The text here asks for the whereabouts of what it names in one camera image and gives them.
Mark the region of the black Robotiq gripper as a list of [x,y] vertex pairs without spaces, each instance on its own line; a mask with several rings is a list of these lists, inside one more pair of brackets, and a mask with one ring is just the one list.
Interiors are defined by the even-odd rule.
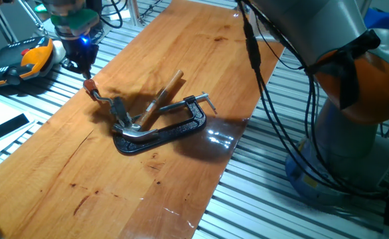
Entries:
[[61,37],[65,49],[65,59],[61,62],[64,69],[82,74],[91,79],[91,67],[95,63],[99,46],[92,43],[90,34],[84,33],[76,37]]

